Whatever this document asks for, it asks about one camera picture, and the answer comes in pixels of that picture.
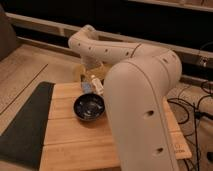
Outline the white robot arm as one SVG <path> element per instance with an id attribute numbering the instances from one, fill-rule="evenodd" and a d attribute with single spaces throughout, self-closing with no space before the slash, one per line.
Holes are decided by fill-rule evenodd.
<path id="1" fill-rule="evenodd" d="M 178 55 L 147 43 L 101 41 L 90 25 L 68 45 L 82 57 L 112 65 L 104 102 L 122 171 L 179 171 L 163 108 L 182 74 Z"/>

